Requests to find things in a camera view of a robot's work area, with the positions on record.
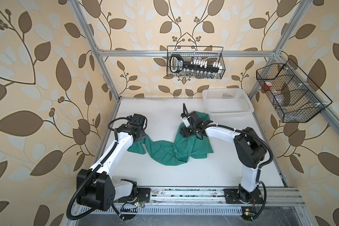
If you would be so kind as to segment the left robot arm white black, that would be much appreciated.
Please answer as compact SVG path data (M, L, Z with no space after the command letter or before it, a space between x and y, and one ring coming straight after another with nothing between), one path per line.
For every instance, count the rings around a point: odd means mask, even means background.
M113 209L121 220L127 220L116 209L114 201L121 198L135 199L137 183L127 179L115 183L112 181L113 173L129 147L146 138L148 120L140 114L127 116L125 120L126 123L118 128L108 125L115 136L112 144L89 169L82 169L78 173L77 188L66 210L69 220L78 220L95 210L109 209Z

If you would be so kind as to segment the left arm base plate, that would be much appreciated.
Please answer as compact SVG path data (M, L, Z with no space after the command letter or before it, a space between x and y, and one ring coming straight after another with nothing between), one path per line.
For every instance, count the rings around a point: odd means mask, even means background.
M137 188L136 191L130 196L123 197L117 200L118 203L147 203L150 201L151 189L148 187Z

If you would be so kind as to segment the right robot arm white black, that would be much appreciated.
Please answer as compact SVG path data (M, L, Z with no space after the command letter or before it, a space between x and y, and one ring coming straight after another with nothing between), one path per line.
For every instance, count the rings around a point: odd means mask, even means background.
M234 144L238 159L243 165L242 180L235 198L243 203L253 201L259 191L261 170L274 159L272 150L266 142L259 138L251 127L238 130L214 124L211 120L200 118L196 111L189 113L186 108L184 108L181 118L185 126L180 130L180 134L184 138L190 136L200 139L214 137Z

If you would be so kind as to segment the white plastic laundry basket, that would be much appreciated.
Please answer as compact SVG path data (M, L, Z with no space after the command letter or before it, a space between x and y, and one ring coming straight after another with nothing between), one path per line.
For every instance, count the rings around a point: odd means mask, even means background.
M206 89L202 92L206 110L211 115L252 114L254 107L243 89Z

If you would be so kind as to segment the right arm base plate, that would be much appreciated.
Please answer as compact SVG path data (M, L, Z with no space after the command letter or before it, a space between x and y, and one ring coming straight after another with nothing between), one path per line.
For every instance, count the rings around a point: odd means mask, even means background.
M242 187L227 188L223 192L227 204L263 204L265 198L258 188L252 192Z

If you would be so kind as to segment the green trousers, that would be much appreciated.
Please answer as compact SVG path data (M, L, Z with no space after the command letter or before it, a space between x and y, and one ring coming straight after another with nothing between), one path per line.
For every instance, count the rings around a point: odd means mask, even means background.
M156 162L165 166L178 166L188 162L190 158L206 159L208 154L214 153L208 137L196 137L191 135L184 138L180 130L185 127L179 125L173 142L166 140L152 141L149 136L132 144L128 152L137 154L149 154Z

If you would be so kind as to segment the red capped item in basket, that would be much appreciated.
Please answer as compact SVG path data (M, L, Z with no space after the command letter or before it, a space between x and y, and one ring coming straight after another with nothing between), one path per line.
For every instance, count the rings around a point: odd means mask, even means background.
M262 85L264 90L271 90L272 86L273 86L273 84L270 81L265 81Z

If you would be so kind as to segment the black handheld tool in basket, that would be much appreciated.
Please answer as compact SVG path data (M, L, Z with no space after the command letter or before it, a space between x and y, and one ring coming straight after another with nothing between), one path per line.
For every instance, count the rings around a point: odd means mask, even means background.
M181 71L205 71L210 73L218 73L223 69L220 66L219 62L215 61L210 63L206 60L199 60L197 58L190 57L189 61L185 59L180 54L172 54L169 59L169 69L172 73L180 73Z

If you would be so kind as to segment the aluminium front rail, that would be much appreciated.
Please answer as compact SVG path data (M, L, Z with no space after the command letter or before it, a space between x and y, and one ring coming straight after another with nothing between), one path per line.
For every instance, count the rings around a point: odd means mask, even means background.
M251 215L265 208L298 209L305 202L298 189L289 187L260 187L265 195L263 204L227 204L224 189L235 187L153 186L147 203L118 203L123 214L138 215Z

